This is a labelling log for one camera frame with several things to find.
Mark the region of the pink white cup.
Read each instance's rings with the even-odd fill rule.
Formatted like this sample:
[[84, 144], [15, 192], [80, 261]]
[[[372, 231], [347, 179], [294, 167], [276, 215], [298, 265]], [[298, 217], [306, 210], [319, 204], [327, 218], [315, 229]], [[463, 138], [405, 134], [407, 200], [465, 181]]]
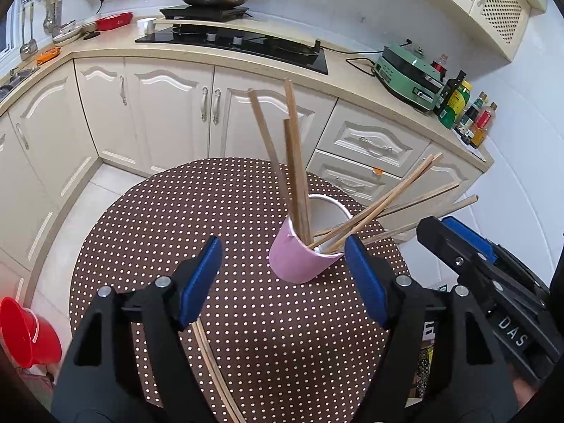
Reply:
[[[321, 194], [310, 195], [310, 208], [314, 232], [331, 230], [352, 218], [352, 214], [342, 203]], [[326, 253], [334, 241], [336, 239], [330, 239], [315, 249], [308, 248], [295, 234], [292, 219], [287, 216], [270, 247], [270, 268], [285, 282], [310, 282], [343, 257], [343, 252]]]

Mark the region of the light wooden chopstick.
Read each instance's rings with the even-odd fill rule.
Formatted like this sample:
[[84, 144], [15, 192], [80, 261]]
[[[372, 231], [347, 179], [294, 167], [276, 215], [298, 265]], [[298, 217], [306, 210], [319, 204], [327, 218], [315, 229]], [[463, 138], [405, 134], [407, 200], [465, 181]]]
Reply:
[[299, 119], [294, 96], [294, 88], [289, 78], [284, 79], [284, 88], [290, 120], [290, 141], [292, 142], [294, 153], [294, 170], [297, 186], [297, 198], [303, 230], [303, 239], [301, 241], [304, 245], [310, 245], [313, 242], [313, 237], [310, 222], [309, 186], [307, 181], [307, 174], [304, 169], [302, 160], [302, 145], [299, 132]]

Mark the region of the dark wooden chopstick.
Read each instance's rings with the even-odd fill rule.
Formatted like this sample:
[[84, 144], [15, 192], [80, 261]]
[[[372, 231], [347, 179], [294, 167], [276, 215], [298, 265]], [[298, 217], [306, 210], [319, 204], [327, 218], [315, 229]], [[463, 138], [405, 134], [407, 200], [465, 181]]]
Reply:
[[285, 138], [285, 146], [286, 146], [286, 157], [287, 157], [287, 166], [288, 166], [288, 180], [290, 186], [290, 214], [292, 214], [292, 221], [294, 225], [294, 231], [298, 238], [301, 240], [303, 239], [303, 230], [302, 230], [302, 223], [301, 217], [299, 212], [299, 203], [297, 198], [297, 186], [296, 186], [296, 178], [295, 178], [295, 170], [294, 170], [294, 153], [292, 142], [290, 141], [290, 120], [284, 119], [283, 120], [283, 128], [284, 128], [284, 138]]

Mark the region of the orange kitchen tool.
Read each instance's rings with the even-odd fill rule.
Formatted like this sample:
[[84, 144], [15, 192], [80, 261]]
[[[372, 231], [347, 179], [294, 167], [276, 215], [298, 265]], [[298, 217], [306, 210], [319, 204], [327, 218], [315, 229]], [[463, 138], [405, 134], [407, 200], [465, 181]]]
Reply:
[[61, 51], [61, 48], [58, 47], [58, 46], [52, 47], [52, 48], [48, 49], [47, 51], [43, 51], [43, 53], [38, 55], [38, 57], [35, 59], [35, 64], [37, 66], [41, 66], [41, 65], [57, 58], [58, 55], [60, 55], [60, 51]]

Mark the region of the steel kitchen sink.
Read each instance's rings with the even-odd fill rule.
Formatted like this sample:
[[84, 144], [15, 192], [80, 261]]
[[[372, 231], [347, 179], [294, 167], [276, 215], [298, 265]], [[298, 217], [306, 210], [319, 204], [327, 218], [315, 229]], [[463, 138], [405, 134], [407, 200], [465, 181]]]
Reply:
[[0, 101], [3, 101], [19, 84], [37, 71], [37, 68], [10, 71], [10, 77], [0, 86]]

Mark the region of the brown polka dot tablecloth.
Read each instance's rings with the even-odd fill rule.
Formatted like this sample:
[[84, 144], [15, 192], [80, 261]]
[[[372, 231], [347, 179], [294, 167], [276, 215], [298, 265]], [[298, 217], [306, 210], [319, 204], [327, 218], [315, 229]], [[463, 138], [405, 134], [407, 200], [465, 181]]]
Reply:
[[148, 286], [223, 245], [201, 313], [208, 348], [247, 422], [348, 422], [376, 370], [387, 334], [372, 322], [338, 261], [307, 284], [278, 279], [268, 260], [284, 219], [270, 163], [198, 159], [129, 189], [85, 239], [70, 288], [78, 327], [102, 286]]

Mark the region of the red cap sauce bottle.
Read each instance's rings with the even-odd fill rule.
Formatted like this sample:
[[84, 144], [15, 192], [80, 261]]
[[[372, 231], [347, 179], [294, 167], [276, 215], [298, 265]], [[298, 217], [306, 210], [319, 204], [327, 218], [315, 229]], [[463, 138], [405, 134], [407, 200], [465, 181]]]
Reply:
[[498, 105], [493, 102], [490, 105], [486, 105], [479, 112], [476, 120], [470, 126], [470, 130], [467, 132], [467, 136], [470, 139], [470, 146], [477, 149], [486, 137], [486, 131], [488, 130], [490, 122], [496, 115]]

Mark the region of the green oil bottle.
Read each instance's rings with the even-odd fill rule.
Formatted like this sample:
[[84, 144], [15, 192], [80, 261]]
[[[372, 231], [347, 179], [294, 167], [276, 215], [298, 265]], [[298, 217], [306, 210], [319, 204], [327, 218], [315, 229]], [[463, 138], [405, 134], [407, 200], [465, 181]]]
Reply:
[[470, 100], [472, 85], [463, 80], [458, 88], [452, 93], [445, 107], [439, 113], [439, 121], [447, 129], [451, 129], [457, 118], [466, 108], [466, 104]]

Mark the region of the dark sauce bottle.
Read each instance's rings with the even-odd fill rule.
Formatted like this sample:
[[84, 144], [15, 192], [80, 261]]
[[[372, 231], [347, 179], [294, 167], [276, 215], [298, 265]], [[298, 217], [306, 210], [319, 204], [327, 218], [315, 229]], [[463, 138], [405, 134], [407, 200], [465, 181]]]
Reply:
[[443, 86], [439, 94], [438, 101], [434, 108], [434, 113], [437, 117], [443, 112], [443, 109], [446, 107], [447, 101], [449, 101], [452, 94], [457, 90], [457, 88], [461, 85], [462, 81], [466, 78], [466, 72], [464, 70], [459, 71], [459, 74], [456, 75], [455, 78], [450, 78], [446, 81], [446, 85]]

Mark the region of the green electric grill appliance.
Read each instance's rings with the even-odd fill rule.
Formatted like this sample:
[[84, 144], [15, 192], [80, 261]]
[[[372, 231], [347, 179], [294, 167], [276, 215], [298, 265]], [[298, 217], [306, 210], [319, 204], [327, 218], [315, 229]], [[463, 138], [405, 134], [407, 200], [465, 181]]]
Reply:
[[443, 74], [431, 65], [421, 47], [408, 42], [385, 46], [374, 72], [394, 97], [423, 112], [433, 110], [443, 89]]

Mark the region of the red plastic bucket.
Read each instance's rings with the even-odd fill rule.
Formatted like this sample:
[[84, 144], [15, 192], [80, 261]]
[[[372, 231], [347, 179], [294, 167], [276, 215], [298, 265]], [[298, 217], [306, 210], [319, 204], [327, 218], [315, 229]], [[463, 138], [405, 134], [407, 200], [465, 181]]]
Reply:
[[10, 297], [1, 301], [1, 331], [8, 352], [21, 368], [56, 364], [62, 358], [53, 326]]

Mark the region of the white base cabinets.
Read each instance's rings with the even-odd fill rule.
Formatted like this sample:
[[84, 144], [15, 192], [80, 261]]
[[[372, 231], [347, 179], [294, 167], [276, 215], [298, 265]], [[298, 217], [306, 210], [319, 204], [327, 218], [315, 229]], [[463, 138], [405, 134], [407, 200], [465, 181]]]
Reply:
[[434, 118], [398, 101], [338, 55], [328, 74], [267, 60], [211, 64], [70, 55], [32, 73], [1, 103], [1, 293], [31, 299], [64, 218], [94, 170], [110, 163], [150, 176], [207, 157], [263, 159], [248, 90], [259, 98], [277, 150], [287, 115], [282, 80], [296, 80], [307, 169], [360, 203], [373, 202], [425, 156], [440, 163], [407, 195], [446, 182], [453, 191], [395, 213], [394, 227], [454, 202], [492, 164]]

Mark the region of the black induction cooker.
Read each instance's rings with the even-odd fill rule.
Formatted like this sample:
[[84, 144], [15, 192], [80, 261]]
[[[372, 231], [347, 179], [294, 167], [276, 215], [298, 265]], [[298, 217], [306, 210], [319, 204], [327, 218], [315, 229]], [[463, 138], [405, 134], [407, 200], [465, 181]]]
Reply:
[[248, 10], [246, 7], [214, 9], [210, 7], [177, 6], [160, 9], [160, 12], [167, 20], [228, 22], [243, 18]]

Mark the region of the red rectangular dish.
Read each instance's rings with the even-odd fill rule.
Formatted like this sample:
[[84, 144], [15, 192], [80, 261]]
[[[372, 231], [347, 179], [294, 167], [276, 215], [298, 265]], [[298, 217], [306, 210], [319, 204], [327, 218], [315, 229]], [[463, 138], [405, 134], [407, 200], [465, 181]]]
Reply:
[[99, 32], [107, 32], [129, 25], [132, 19], [132, 12], [120, 12], [112, 16], [101, 17], [96, 22], [96, 28]]

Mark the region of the wall utensil rack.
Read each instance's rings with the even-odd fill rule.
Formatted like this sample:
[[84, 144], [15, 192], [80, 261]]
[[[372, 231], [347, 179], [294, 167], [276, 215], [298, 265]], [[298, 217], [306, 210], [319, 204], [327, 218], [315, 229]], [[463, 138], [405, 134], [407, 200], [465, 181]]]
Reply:
[[26, 60], [38, 51], [39, 41], [44, 36], [51, 36], [56, 25], [61, 24], [62, 9], [58, 6], [62, 0], [16, 0], [19, 14], [18, 53]]

